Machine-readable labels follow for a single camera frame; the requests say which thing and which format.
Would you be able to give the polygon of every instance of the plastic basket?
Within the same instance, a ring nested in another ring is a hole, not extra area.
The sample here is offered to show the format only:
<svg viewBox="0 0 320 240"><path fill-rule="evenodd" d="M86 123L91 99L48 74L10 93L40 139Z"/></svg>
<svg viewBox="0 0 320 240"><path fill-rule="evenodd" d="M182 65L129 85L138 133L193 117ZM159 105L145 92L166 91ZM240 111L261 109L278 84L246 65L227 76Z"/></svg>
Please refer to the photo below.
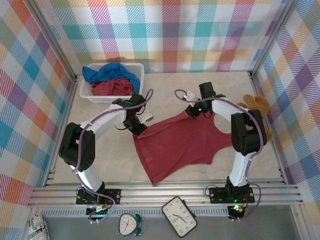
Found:
<svg viewBox="0 0 320 240"><path fill-rule="evenodd" d="M98 71L101 67L106 65L107 63L91 63L88 65L88 68ZM145 78L145 69L141 63L138 62L121 62L121 64L131 73L135 74L137 78L140 80L140 89L139 94L142 94L142 89L144 86L144 78ZM86 82L84 77L80 77L80 97L89 99L93 103L112 103L116 99L130 99L131 96L95 96L91 92L92 87L91 84Z"/></svg>

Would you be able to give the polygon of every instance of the plaid wallpaper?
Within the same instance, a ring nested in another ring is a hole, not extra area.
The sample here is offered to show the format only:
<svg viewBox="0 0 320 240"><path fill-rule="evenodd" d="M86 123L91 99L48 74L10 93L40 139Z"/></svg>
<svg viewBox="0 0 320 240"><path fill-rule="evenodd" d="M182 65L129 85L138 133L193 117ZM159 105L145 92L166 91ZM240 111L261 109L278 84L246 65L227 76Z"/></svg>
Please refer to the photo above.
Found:
<svg viewBox="0 0 320 240"><path fill-rule="evenodd" d="M140 62L146 73L176 73L249 70L288 0L50 0L60 26L42 1L73 64Z"/></svg>
<svg viewBox="0 0 320 240"><path fill-rule="evenodd" d="M23 0L0 7L0 239L17 240L40 187L71 80Z"/></svg>
<svg viewBox="0 0 320 240"><path fill-rule="evenodd" d="M320 239L320 0L300 0L255 80L289 183Z"/></svg>

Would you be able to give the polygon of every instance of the clock face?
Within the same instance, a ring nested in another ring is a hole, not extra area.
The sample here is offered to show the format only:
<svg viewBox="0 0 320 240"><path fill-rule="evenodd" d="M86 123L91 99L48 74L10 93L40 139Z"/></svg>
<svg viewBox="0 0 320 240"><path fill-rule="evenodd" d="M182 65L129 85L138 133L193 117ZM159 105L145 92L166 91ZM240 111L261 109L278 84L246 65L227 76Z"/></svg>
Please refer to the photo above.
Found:
<svg viewBox="0 0 320 240"><path fill-rule="evenodd" d="M138 226L137 220L129 213L121 215L119 220L119 233L122 236L132 234Z"/></svg>
<svg viewBox="0 0 320 240"><path fill-rule="evenodd" d="M162 211L181 238L197 226L197 221L178 196L166 203Z"/></svg>

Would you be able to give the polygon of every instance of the white table surface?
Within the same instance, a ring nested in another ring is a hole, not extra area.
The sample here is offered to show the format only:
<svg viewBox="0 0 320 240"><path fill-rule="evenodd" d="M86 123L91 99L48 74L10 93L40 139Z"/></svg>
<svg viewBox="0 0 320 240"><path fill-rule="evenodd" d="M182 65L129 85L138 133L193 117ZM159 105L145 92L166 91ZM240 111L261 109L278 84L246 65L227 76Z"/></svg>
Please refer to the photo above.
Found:
<svg viewBox="0 0 320 240"><path fill-rule="evenodd" d="M181 113L188 104L179 101L175 89L190 90L200 97L198 85L212 82L217 94L224 94L234 103L242 102L245 94L253 95L253 89L246 72L203 72L203 73L152 73L145 74L143 95L153 88L154 95L147 104L154 119L152 125ZM68 122L87 121L109 106L108 103L91 103L79 96L77 89ZM214 122L224 133L231 132L231 124L219 115ZM132 134L128 130L119 131L115 127L105 133L95 145L94 166L105 182L150 181L136 152ZM211 165L195 164L185 166L168 176L164 181L223 180L230 174L235 158L232 146L221 149ZM56 163L54 183L77 183L71 168L59 158ZM256 157L249 174L251 179L279 178L278 163L270 142Z"/></svg>

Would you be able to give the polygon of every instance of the stuffed toy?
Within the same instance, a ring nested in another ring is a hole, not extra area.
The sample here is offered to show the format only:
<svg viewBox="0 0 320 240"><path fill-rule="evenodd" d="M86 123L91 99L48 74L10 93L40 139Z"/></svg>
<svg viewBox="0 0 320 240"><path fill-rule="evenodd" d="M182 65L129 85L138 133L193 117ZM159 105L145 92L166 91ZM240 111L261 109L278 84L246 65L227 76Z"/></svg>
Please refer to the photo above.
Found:
<svg viewBox="0 0 320 240"><path fill-rule="evenodd" d="M260 111L261 116L263 118L263 125L264 125L265 134L266 134L266 139L270 141L272 139L272 132L269 130L269 128L267 127L266 121L264 120L267 114L271 112L268 100L259 94L256 96L251 96L249 94L246 94L243 96L243 101L245 103L239 102L237 103L237 105L246 109L258 109Z"/></svg>

